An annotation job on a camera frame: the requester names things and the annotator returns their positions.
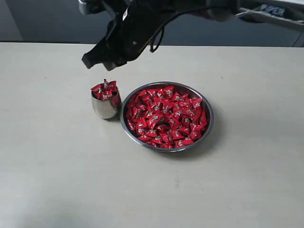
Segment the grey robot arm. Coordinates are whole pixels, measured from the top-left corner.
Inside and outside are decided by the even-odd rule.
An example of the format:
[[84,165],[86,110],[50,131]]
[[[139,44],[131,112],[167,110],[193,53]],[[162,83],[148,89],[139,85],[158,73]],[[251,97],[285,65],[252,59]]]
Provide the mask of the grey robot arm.
[[146,47],[155,52],[167,24],[184,14],[225,22],[239,18],[303,31],[301,0],[81,0],[84,15],[106,11],[106,35],[82,57],[87,68],[103,64],[111,71],[138,58]]

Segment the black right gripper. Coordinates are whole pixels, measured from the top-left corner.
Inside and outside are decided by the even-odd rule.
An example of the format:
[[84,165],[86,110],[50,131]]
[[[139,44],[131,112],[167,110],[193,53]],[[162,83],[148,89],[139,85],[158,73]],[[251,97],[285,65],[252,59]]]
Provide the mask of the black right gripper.
[[176,12],[174,0],[133,0],[106,39],[83,54],[82,62],[87,69],[103,64],[107,71],[126,65],[153,45]]

